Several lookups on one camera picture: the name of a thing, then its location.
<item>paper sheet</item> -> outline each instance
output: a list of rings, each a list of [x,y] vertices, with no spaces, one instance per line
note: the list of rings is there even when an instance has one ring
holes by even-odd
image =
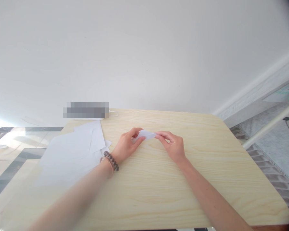
[[[156,133],[141,130],[136,138],[132,138],[132,143],[135,143],[142,136],[145,137],[145,140],[148,140],[154,138],[156,136]]]
[[[43,171],[35,186],[72,186],[93,169],[95,156],[89,154],[92,132],[88,129],[53,138],[39,162]]]
[[[111,142],[111,141],[108,141],[108,140],[105,140],[105,144],[106,144],[106,147],[104,147],[104,148],[102,148],[101,150],[98,150],[98,151],[96,151],[96,152],[94,153],[94,155],[95,155],[95,166],[100,163],[100,159],[101,159],[101,157],[103,156],[103,153],[104,153],[105,151],[110,152],[109,147],[110,147],[110,145],[112,144],[112,142]]]
[[[91,123],[83,124],[78,127],[74,127],[74,132],[82,132],[86,130],[93,129],[90,151],[89,153],[94,155],[95,152],[101,150],[106,147],[101,122],[99,120],[95,120]]]

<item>bracelet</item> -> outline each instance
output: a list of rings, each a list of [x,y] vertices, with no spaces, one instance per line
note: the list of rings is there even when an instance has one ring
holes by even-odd
[[[110,162],[113,166],[113,169],[116,172],[119,171],[119,166],[118,166],[117,162],[115,161],[115,159],[112,157],[112,155],[109,152],[105,151],[103,156],[107,157],[110,160]]]
[[[108,163],[110,164],[110,167],[111,167],[111,177],[110,178],[112,178],[112,176],[113,176],[113,166],[112,166],[112,163],[111,163],[111,161],[108,159],[108,157],[102,157],[101,158],[101,160],[100,160],[100,162],[102,162],[103,160],[107,160],[108,161]]]
[[[118,166],[117,162],[115,161],[115,159],[112,157],[112,155],[109,152],[105,151],[103,156],[104,157],[101,158],[100,162],[103,159],[107,158],[107,160],[111,164],[112,169],[115,170],[116,172],[119,171],[119,166]]]

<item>skirting board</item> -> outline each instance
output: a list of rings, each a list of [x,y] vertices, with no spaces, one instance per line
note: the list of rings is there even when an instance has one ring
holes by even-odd
[[[213,115],[225,120],[273,90],[277,90],[288,80],[289,54],[216,110]]]

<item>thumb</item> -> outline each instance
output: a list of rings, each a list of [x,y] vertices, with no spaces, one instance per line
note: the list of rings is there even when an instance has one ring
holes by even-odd
[[[155,136],[155,138],[158,139],[158,140],[164,145],[165,149],[168,147],[169,144],[168,144],[168,142],[165,140],[164,137],[162,137],[161,135],[157,134],[157,135]]]
[[[140,137],[138,140],[136,140],[136,142],[133,144],[134,149],[136,150],[138,148],[138,146],[142,143],[142,141],[145,140],[145,137],[142,136]]]

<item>wooden table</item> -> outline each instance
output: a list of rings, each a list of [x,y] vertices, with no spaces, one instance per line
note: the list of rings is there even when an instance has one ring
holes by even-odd
[[[185,153],[198,171],[250,225],[289,223],[289,209],[281,196],[230,132],[213,115],[112,109],[118,117],[101,121],[104,138],[113,150],[122,133],[132,127],[151,132],[171,131],[184,138]],[[62,130],[91,121],[72,120]],[[28,179],[41,173],[36,166]],[[65,189],[32,191],[25,188],[0,219],[11,224],[32,223]],[[211,226],[183,174],[157,139],[144,141],[108,181],[79,224],[79,230],[144,230]]]

